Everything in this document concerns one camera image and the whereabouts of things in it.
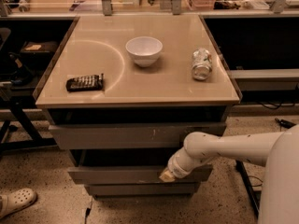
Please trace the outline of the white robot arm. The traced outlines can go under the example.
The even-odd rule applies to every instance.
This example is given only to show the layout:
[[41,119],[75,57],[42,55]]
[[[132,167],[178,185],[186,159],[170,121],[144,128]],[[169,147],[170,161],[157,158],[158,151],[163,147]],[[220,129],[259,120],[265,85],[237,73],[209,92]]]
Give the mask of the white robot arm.
[[258,224],[299,224],[299,126],[284,132],[217,136],[189,133],[160,174],[173,182],[218,158],[265,168]]

